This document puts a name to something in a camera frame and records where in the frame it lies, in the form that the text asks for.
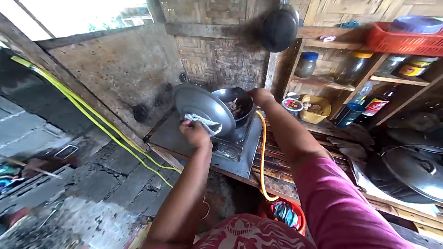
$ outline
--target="cloth in bucket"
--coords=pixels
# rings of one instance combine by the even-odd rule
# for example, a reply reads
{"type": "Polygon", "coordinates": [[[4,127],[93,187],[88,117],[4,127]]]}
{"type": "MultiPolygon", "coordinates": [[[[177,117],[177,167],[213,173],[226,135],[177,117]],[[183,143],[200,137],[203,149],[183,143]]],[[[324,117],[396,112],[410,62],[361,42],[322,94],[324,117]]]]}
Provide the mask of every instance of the cloth in bucket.
{"type": "Polygon", "coordinates": [[[222,125],[220,123],[207,120],[206,118],[202,118],[195,113],[186,113],[185,119],[189,119],[191,121],[200,121],[203,124],[203,127],[208,132],[209,136],[215,136],[222,130],[222,125]]]}
{"type": "Polygon", "coordinates": [[[296,226],[299,217],[292,210],[292,206],[290,203],[287,203],[283,200],[277,200],[271,205],[271,209],[272,211],[274,211],[274,218],[277,218],[277,220],[284,222],[290,227],[298,229],[298,227],[296,226]]]}

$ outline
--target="white cloth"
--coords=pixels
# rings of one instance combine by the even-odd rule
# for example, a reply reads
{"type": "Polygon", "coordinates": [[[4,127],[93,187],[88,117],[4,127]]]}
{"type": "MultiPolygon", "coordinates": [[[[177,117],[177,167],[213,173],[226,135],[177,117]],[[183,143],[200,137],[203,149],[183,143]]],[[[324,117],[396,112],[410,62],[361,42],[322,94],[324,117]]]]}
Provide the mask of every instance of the white cloth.
{"type": "Polygon", "coordinates": [[[200,121],[203,124],[203,127],[208,132],[209,136],[215,136],[217,133],[222,131],[222,125],[220,123],[207,120],[206,118],[202,118],[195,113],[186,113],[185,119],[189,119],[191,121],[200,121]]]}

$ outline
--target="orange gas hose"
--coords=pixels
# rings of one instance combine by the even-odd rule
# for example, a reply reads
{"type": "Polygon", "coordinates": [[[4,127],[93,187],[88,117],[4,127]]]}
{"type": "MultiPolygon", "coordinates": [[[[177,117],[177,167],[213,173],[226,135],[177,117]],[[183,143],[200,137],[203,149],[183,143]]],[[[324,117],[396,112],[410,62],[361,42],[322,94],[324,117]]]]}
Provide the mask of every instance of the orange gas hose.
{"type": "Polygon", "coordinates": [[[260,116],[261,122],[263,123],[263,141],[261,143],[261,160],[260,160],[260,185],[261,185],[261,189],[260,192],[264,195],[264,197],[268,200],[268,201],[275,201],[277,200],[279,197],[278,196],[274,196],[274,197],[270,197],[268,195],[268,193],[266,192],[266,188],[264,187],[264,147],[266,145],[266,122],[264,121],[263,115],[261,115],[261,113],[259,111],[256,111],[258,116],[260,116]]]}

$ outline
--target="forearm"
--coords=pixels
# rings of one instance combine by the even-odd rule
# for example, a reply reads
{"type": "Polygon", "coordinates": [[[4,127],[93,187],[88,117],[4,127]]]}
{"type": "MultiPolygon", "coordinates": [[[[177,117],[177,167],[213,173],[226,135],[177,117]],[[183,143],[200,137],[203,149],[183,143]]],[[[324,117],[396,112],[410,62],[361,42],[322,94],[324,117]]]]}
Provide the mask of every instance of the forearm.
{"type": "Polygon", "coordinates": [[[309,131],[280,104],[268,101],[262,109],[266,113],[277,144],[292,165],[307,157],[329,158],[309,131]]]}
{"type": "Polygon", "coordinates": [[[156,215],[147,240],[192,245],[201,218],[211,156],[211,143],[197,148],[156,215]]]}

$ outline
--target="gas stove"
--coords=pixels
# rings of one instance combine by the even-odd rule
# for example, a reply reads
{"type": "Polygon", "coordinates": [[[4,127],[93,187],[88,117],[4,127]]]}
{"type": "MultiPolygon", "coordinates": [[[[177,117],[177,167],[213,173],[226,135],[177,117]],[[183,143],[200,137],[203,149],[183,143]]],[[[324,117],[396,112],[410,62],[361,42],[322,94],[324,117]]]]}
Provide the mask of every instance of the gas stove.
{"type": "MultiPolygon", "coordinates": [[[[180,114],[174,112],[155,131],[149,142],[192,156],[194,149],[189,146],[186,137],[179,130],[181,120],[180,114]]],[[[213,144],[211,165],[249,178],[262,127],[261,119],[253,109],[247,118],[236,123],[236,128],[231,134],[211,137],[213,144]]]]}

